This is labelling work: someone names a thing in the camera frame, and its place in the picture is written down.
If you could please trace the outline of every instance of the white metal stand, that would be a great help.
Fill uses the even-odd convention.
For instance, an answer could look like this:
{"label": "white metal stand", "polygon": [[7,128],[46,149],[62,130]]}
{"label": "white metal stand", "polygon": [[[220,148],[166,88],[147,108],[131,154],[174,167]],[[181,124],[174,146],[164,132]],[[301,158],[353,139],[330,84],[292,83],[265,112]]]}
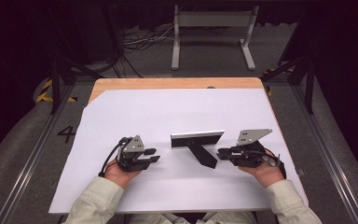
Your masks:
{"label": "white metal stand", "polygon": [[230,26],[230,27],[247,27],[246,37],[240,39],[240,44],[245,57],[246,63],[250,70],[255,70],[255,63],[249,50],[249,41],[255,26],[258,7],[253,11],[238,12],[205,12],[205,11],[179,11],[179,6],[175,6],[174,12],[174,41],[172,53],[172,70],[179,69],[180,54],[180,26]]}

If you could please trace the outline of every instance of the person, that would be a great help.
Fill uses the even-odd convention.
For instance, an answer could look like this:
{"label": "person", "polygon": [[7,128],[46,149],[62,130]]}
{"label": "person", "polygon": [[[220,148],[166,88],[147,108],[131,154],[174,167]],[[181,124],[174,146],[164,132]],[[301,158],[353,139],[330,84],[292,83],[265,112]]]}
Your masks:
{"label": "person", "polygon": [[[106,223],[117,209],[124,189],[140,172],[126,173],[120,170],[116,161],[106,165],[105,177],[94,177],[82,194],[74,202],[64,223]],[[250,175],[266,189],[271,202],[272,212],[280,223],[322,223],[307,207],[291,180],[283,178],[278,167],[263,162],[256,168],[238,167]],[[132,215],[130,224],[188,224],[174,214]],[[198,224],[249,223],[255,224],[252,212],[207,213]]]}

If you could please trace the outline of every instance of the hand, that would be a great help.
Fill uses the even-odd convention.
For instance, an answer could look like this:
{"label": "hand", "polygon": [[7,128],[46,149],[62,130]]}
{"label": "hand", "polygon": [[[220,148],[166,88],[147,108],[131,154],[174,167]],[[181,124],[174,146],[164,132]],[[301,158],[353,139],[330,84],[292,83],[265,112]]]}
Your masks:
{"label": "hand", "polygon": [[134,177],[141,173],[141,171],[135,171],[130,173],[122,171],[120,167],[118,167],[116,160],[112,160],[107,163],[106,167],[107,168],[104,177],[112,182],[115,182],[123,189],[127,187],[127,185]]}
{"label": "hand", "polygon": [[[266,153],[272,156],[272,153],[267,150]],[[284,179],[279,167],[270,166],[267,162],[261,163],[256,168],[239,166],[238,169],[253,175],[264,188]]]}

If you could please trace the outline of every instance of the long-sleeved shirt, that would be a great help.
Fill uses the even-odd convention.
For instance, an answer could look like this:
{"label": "long-sleeved shirt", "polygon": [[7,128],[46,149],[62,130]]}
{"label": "long-sleeved shirt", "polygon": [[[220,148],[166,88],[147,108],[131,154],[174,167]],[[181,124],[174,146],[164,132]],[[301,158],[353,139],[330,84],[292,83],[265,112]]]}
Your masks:
{"label": "long-sleeved shirt", "polygon": [[[102,177],[94,177],[73,204],[65,223],[106,223],[115,214],[123,192],[124,189],[114,182]],[[303,203],[292,181],[279,181],[269,186],[267,193],[272,212],[277,215],[280,223],[322,223]],[[212,216],[209,221],[200,220],[200,223],[255,223],[255,220],[246,214],[251,213],[221,212]],[[170,217],[158,214],[138,216],[134,219],[134,223],[186,224],[188,222],[182,218],[172,220]]]}

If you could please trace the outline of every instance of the white board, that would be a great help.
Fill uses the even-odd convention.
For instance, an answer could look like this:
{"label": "white board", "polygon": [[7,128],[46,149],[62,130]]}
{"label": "white board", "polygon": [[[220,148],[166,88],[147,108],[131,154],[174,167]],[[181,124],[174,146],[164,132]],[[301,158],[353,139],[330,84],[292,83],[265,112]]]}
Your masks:
{"label": "white board", "polygon": [[260,143],[281,154],[287,178],[308,204],[264,89],[128,90],[105,91],[84,109],[49,212],[68,213],[117,142],[136,134],[161,158],[130,182],[118,213],[268,209],[265,190],[231,162],[211,169],[189,149],[171,149],[171,133],[225,130],[206,147],[217,158],[217,149],[235,146],[244,129],[272,129]]}

